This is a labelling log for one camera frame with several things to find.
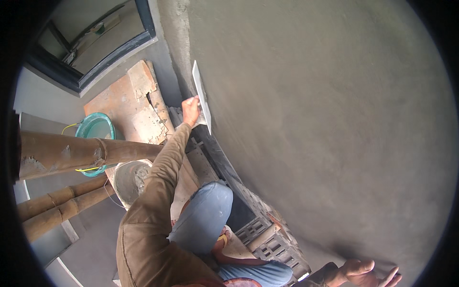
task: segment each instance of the dark window frame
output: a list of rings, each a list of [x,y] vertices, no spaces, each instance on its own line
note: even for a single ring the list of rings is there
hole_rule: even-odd
[[[104,71],[106,68],[112,65],[115,61],[117,61],[133,49],[156,37],[155,25],[153,23],[153,18],[151,16],[148,0],[135,0],[135,4],[137,6],[137,12],[139,13],[140,20],[142,21],[142,25],[145,31],[133,37],[131,40],[122,44],[118,48],[116,48],[105,58],[103,58],[100,62],[98,62],[86,74],[82,74],[70,65],[67,65],[63,61],[59,60],[57,57],[49,53],[40,45],[35,45],[33,47],[31,52],[26,56],[26,61],[32,67],[34,67],[44,75],[50,77],[54,81],[60,83],[64,87],[69,88],[77,93],[80,93],[89,83],[91,83],[97,77],[97,75],[99,75],[102,71]],[[93,22],[90,26],[88,26],[84,31],[82,31],[82,33],[80,33],[80,35],[77,36],[77,38],[74,41],[72,41],[72,43],[68,43],[65,40],[65,38],[62,36],[59,30],[57,30],[56,26],[52,21],[49,21],[47,27],[51,30],[54,37],[58,40],[59,44],[61,44],[67,50],[67,52],[70,52],[70,47],[72,47],[76,43],[76,41],[79,38],[81,38],[82,35],[84,35],[87,31],[89,31],[89,29],[91,29],[97,23],[102,21],[102,19],[106,18],[107,16],[114,13],[123,6],[124,4],[119,4],[113,7],[111,10],[109,10],[107,13],[105,13],[99,19]]]

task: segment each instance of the hand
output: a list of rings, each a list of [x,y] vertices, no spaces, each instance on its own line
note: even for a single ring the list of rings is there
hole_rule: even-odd
[[[189,124],[192,128],[196,124],[200,113],[198,103],[198,96],[194,96],[182,102],[183,122]]]
[[[371,272],[374,267],[373,260],[349,259],[339,269],[348,281],[360,287],[393,287],[402,279],[401,275],[396,275],[398,267],[392,268],[384,279],[377,278],[374,272]]]

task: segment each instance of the bucket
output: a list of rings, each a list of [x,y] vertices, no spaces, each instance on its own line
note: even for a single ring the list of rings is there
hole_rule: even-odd
[[[125,208],[130,208],[145,190],[144,179],[153,163],[148,159],[119,163],[113,172],[113,189]]]
[[[77,137],[83,138],[101,138],[101,139],[116,139],[115,128],[110,118],[104,113],[92,113],[84,118],[80,126],[75,133]],[[88,176],[94,177],[103,173],[107,168],[106,165],[99,167],[98,169],[82,171],[81,173]]]

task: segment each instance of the flip-flop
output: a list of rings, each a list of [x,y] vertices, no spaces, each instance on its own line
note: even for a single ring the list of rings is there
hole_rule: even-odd
[[[225,227],[226,227],[226,230],[227,230],[227,231],[229,231],[230,233],[232,232],[232,230],[231,230],[231,228],[230,228],[229,226],[225,225]],[[217,242],[218,242],[219,240],[221,240],[221,239],[223,239],[223,248],[225,248],[226,245],[228,245],[228,240],[229,240],[229,238],[226,236],[225,233],[223,233],[222,235],[220,235],[220,236],[217,238]]]

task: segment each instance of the wet cement plaster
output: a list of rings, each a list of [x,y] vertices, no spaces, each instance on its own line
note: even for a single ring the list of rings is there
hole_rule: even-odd
[[[450,212],[458,127],[444,64],[410,6],[182,8],[213,134],[243,183],[282,213],[313,271],[372,258],[380,270],[399,265],[400,286],[412,285]]]

